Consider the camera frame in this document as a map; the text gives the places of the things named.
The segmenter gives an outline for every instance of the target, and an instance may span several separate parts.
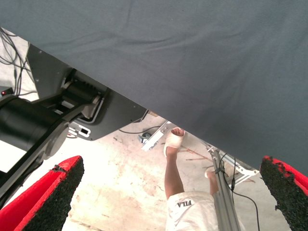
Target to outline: black foam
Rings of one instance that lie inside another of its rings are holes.
[[[294,183],[294,175],[285,177],[272,160],[264,159],[260,173],[270,193],[275,197],[275,209],[282,211],[292,231],[308,231],[308,197]]]
[[[83,160],[68,171],[41,209],[25,226],[25,231],[60,231],[71,209],[71,200],[84,173]]]

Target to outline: white sandal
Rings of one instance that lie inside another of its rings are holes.
[[[172,131],[170,131],[168,133],[167,138],[166,138],[166,143],[165,143],[165,146],[164,146],[165,157],[167,157],[167,154],[166,154],[167,147],[177,148],[177,149],[179,149],[181,147],[181,144],[182,144],[182,141],[184,139],[185,134],[186,134],[185,131],[184,131],[183,136],[177,136],[177,135],[173,134]]]

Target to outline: metal bracket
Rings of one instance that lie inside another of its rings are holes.
[[[230,190],[224,181],[223,171],[220,171],[219,163],[221,156],[218,150],[212,154],[213,164],[218,183],[218,192],[216,193],[215,210],[220,231],[240,231],[240,224],[236,215],[234,204],[232,202]]]
[[[141,149],[144,151],[153,149],[158,144],[159,139],[174,127],[174,124],[172,124],[170,121],[166,121],[151,137],[147,139]]]

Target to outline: concrete floor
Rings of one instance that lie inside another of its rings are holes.
[[[25,55],[27,43],[15,39],[17,47]],[[35,89],[29,77],[23,75],[22,88]],[[13,86],[13,68],[0,65],[0,85]],[[25,96],[29,100],[37,94]],[[161,125],[164,119],[153,115],[137,124],[123,128],[125,131],[142,131]],[[66,139],[58,153],[45,161],[25,182],[15,197],[42,177],[55,164],[75,155],[84,159],[85,174],[77,188],[71,211],[63,227],[64,231],[162,231],[166,223],[166,197],[164,192],[164,173],[166,159],[163,155],[163,137],[148,152],[141,150],[137,135],[115,131],[96,141]],[[183,146],[196,153],[210,157],[199,140],[188,134]],[[9,150],[11,155],[2,156],[0,170],[14,163],[24,153],[10,145],[0,142],[2,150]],[[206,167],[212,165],[207,159],[189,152],[178,156],[180,175],[186,191],[209,191],[208,180],[204,178]],[[253,198],[259,209],[261,230],[290,230],[282,213],[275,211],[275,199],[270,195],[260,175],[238,185],[236,192]],[[256,212],[251,201],[234,196],[238,216],[247,231],[256,231]]]

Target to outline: black cylinder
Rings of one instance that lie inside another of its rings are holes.
[[[0,106],[0,140],[28,151],[61,117],[15,96]]]

